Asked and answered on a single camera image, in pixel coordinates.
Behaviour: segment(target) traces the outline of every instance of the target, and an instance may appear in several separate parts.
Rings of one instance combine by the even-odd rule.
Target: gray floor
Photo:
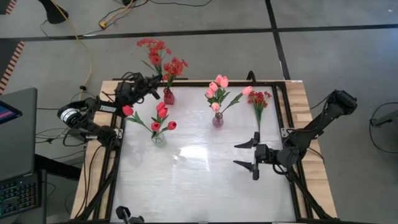
[[[110,0],[59,0],[70,13],[79,34],[97,30],[98,19],[119,7]],[[207,0],[186,0],[203,4]],[[398,23],[396,1],[379,0],[278,0],[272,1],[279,27],[352,26]],[[1,37],[43,37],[39,24],[45,19],[42,6],[20,0],[11,16],[0,16]],[[213,0],[206,7],[176,5],[147,6],[134,9],[105,34],[205,30],[232,28],[269,28],[263,0]],[[72,35],[67,24],[44,25],[49,35]],[[398,29],[347,30],[281,33],[290,76],[303,80],[311,105],[334,89],[344,89],[358,98],[358,109],[351,116],[331,124],[320,138],[326,171],[338,216],[357,222],[396,223],[398,220],[398,156],[374,148],[368,134],[368,121],[378,105],[397,101]],[[164,37],[175,55],[190,67],[185,77],[209,79],[222,73],[244,78],[253,70],[257,78],[281,80],[279,59],[272,34],[228,34]],[[93,76],[89,91],[99,92],[101,82],[120,77],[126,71],[150,70],[140,63],[144,53],[137,39],[85,40],[93,56]],[[12,74],[6,92],[27,87],[39,89],[40,107],[59,107],[70,101],[84,82],[89,69],[84,49],[75,41],[27,42]],[[398,107],[380,111],[387,113]],[[315,109],[315,116],[320,108]],[[54,111],[40,111],[37,130],[64,125]],[[387,125],[374,131],[376,141],[397,151],[397,130]],[[82,150],[65,148],[60,142],[38,144],[37,153],[58,157]],[[80,155],[62,161],[81,161]],[[76,183],[50,177],[57,185],[49,198],[48,221],[66,220],[63,202],[76,189]]]

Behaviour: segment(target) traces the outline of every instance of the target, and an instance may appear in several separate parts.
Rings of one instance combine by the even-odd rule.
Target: red flower bunch
[[[272,95],[268,91],[265,91],[264,93],[252,91],[248,95],[248,103],[253,105],[259,131],[261,124],[262,110],[268,106],[267,100],[271,97]]]
[[[152,120],[154,121],[151,125],[150,125],[150,129],[144,124],[144,122],[140,119],[140,117],[138,116],[138,113],[136,111],[136,113],[134,115],[132,115],[132,109],[128,109],[128,108],[123,108],[123,112],[125,113],[126,116],[128,116],[126,119],[138,124],[141,124],[143,127],[145,127],[146,129],[148,129],[151,133],[152,133],[152,138],[158,136],[160,133],[167,131],[167,130],[174,130],[177,127],[177,123],[175,121],[170,121],[167,125],[167,127],[163,128],[160,130],[162,124],[164,123],[164,121],[167,119],[168,117],[168,112],[169,109],[166,108],[166,104],[164,102],[160,102],[157,106],[156,106],[156,111],[157,111],[157,115],[156,118],[152,118]]]
[[[165,42],[161,40],[144,38],[137,42],[138,47],[146,47],[148,52],[148,57],[151,64],[155,67],[152,68],[148,63],[144,62],[148,67],[150,67],[153,71],[162,74],[162,59],[167,55],[171,54],[172,51],[166,46]],[[164,64],[164,80],[168,80],[167,89],[170,89],[174,79],[176,76],[180,76],[182,74],[182,70],[184,67],[188,67],[188,63],[183,60],[179,60],[177,57],[174,57],[171,62]]]

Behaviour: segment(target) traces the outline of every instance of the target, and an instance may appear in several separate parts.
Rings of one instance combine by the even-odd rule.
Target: yellow cable
[[[122,9],[121,11],[115,13],[113,16],[111,16],[111,17],[110,17],[109,19],[107,19],[106,21],[100,22],[100,23],[99,23],[99,26],[100,26],[102,29],[105,29],[105,28],[106,28],[106,25],[108,25],[108,22],[109,22],[111,19],[113,19],[115,16],[117,16],[117,15],[119,15],[120,13],[126,11],[126,10],[131,6],[132,2],[134,2],[134,0],[131,0],[131,1],[130,1],[130,4],[129,4],[128,6],[126,6],[126,7],[125,7],[124,9]]]
[[[90,51],[88,50],[88,47],[79,39],[75,27],[72,25],[72,23],[69,21],[69,19],[66,17],[66,15],[65,15],[65,14],[62,12],[62,10],[59,8],[59,6],[58,6],[58,4],[55,2],[55,0],[50,0],[50,1],[51,1],[52,4],[54,4],[54,6],[58,9],[58,11],[61,12],[61,15],[63,16],[63,18],[65,18],[66,21],[68,22],[69,26],[72,28],[72,30],[73,30],[73,32],[74,32],[74,35],[75,35],[76,40],[79,41],[79,43],[80,43],[82,46],[84,46],[84,48],[87,50],[88,58],[89,58],[89,60],[90,60],[90,71],[88,72],[88,75],[87,75],[86,80],[85,80],[85,83],[84,83],[84,86],[86,86],[87,83],[88,83],[88,80],[89,80],[90,77],[91,77],[92,71],[93,71],[93,60],[92,60],[92,58],[91,58]],[[83,90],[80,91],[79,100],[81,100],[82,93],[83,93]]]

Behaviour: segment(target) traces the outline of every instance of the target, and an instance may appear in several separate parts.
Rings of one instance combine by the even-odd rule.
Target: red vase
[[[169,88],[164,89],[164,103],[167,105],[173,105],[174,104],[174,94]]]

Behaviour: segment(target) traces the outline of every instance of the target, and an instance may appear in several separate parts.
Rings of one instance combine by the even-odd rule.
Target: white table surface
[[[173,87],[175,104],[168,106],[169,118],[177,128],[164,133],[166,143],[156,146],[144,127],[127,122],[113,201],[128,207],[132,216],[146,222],[272,222],[294,221],[292,197],[287,179],[270,165],[260,165],[260,179],[252,180],[245,168],[233,160],[251,162],[253,149],[233,146],[253,137],[257,129],[252,105],[241,102],[224,112],[224,125],[213,127],[214,112],[204,96],[205,87]],[[231,93],[222,108],[243,87],[229,87]],[[255,87],[272,93],[271,87]],[[134,105],[150,127],[155,106],[148,95]],[[274,99],[268,101],[261,121],[261,142],[281,149]],[[120,222],[116,214],[112,222]]]

